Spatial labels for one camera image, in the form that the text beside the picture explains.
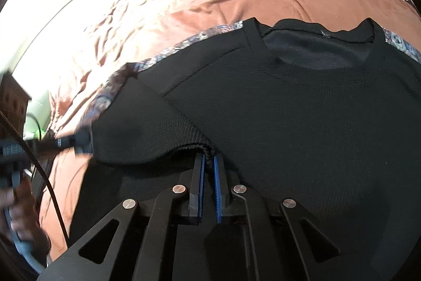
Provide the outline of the person's left hand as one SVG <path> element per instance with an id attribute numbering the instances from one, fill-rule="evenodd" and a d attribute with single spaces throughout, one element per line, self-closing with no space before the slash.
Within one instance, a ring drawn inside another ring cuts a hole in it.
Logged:
<path id="1" fill-rule="evenodd" d="M 13 243 L 11 230 L 21 240 L 33 243 L 35 255 L 42 259 L 48 255 L 51 243 L 39 225 L 31 181 L 26 175 L 16 188 L 1 189 L 1 242 Z"/>

